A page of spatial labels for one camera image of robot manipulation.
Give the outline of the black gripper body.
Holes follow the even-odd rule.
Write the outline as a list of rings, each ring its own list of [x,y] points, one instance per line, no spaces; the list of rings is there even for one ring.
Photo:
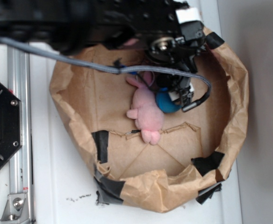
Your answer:
[[[151,90],[167,92],[172,102],[181,107],[197,107],[208,99],[208,93],[193,100],[191,78],[207,83],[197,75],[195,56],[205,49],[206,36],[201,21],[144,22],[141,26],[143,41],[148,45],[146,56],[155,64],[184,72],[184,75],[157,71]]]

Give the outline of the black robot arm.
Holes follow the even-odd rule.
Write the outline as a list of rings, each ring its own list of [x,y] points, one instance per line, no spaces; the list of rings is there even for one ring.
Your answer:
[[[194,57],[205,49],[200,13],[175,0],[0,0],[0,44],[58,61],[82,49],[141,50],[162,76],[157,83],[178,94],[189,111],[210,96],[193,100],[190,79],[201,79]]]

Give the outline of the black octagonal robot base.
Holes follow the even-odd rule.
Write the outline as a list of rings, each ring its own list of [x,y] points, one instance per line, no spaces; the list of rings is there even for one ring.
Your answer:
[[[0,83],[0,170],[22,146],[21,101]]]

